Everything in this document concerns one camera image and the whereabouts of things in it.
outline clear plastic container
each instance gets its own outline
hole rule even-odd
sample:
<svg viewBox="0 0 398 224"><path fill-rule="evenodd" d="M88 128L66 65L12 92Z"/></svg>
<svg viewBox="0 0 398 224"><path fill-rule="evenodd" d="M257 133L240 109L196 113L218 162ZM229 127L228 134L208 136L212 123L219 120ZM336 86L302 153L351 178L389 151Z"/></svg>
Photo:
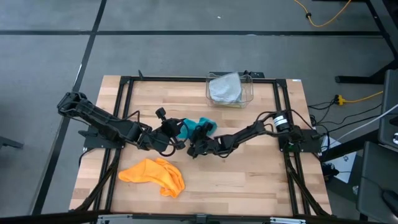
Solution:
<svg viewBox="0 0 398 224"><path fill-rule="evenodd" d="M217 76L213 73L210 73L207 78L206 78L206 98L207 98L207 104L209 106L227 106L227 107L233 107L233 108L245 108L254 98L254 93L253 93L253 80L250 75L243 75L239 77L240 80L240 89L229 92L230 95L232 95L233 100L220 100L219 98L215 99L214 96L215 94L212 94L212 88L211 83L213 80L216 80L217 78L225 78L224 76Z"/></svg>

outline wooden tabletop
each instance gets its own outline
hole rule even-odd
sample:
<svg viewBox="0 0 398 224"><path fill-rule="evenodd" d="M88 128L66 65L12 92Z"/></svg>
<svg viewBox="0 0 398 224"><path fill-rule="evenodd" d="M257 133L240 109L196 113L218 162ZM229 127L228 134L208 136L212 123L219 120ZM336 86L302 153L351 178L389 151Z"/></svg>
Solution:
<svg viewBox="0 0 398 224"><path fill-rule="evenodd" d="M120 76L104 76L96 105L113 112ZM300 80L287 80L290 105L308 122L308 109ZM160 125L155 111L164 107L167 118L189 118L198 121L207 117L216 121L214 136L233 134L253 123L260 112L275 111L272 85L255 83L254 99L245 109L215 108L206 104L205 83L200 82L134 82L129 113L141 112L141 122L153 128ZM127 87L124 88L121 111ZM306 129L295 114L294 123ZM70 208L76 208L98 182L104 149L85 155L81 161ZM128 145L122 150L118 170L128 169L141 160L161 157L156 151L138 150ZM192 159L186 149L166 158L177 167L185 181L185 190L178 198L160 195L160 186L153 183L127 183L116 180L112 212L169 213L213 215L290 216L292 209L283 155L278 140L258 136L243 144L228 158L212 154ZM319 161L309 153L301 153L305 183L322 208L331 212ZM101 208L104 208L108 186L104 187ZM296 186L300 213L303 213L300 191Z"/></svg>

